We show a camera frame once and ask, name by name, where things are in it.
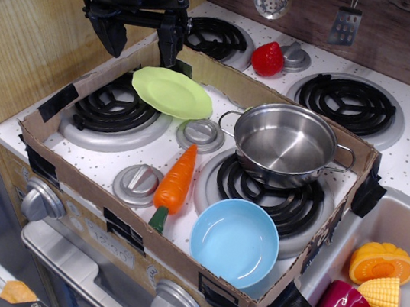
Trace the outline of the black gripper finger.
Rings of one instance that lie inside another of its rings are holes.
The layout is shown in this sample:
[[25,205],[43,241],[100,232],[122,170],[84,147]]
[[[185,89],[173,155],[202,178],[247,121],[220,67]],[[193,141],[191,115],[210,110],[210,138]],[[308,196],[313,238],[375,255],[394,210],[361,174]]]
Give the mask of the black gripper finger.
[[119,57],[127,43],[127,31],[118,16],[120,10],[90,5],[83,11],[107,52]]
[[187,14],[164,13],[157,32],[160,59],[164,67],[171,68],[175,65],[177,55],[183,49],[184,40],[189,34],[191,23]]

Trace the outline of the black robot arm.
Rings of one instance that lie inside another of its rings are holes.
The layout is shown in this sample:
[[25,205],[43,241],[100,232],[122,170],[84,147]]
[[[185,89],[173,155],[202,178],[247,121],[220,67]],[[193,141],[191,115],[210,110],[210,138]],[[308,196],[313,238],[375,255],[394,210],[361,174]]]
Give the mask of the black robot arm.
[[163,66],[175,65],[191,23],[189,0],[83,0],[83,11],[107,52],[119,57],[127,43],[127,25],[157,31]]

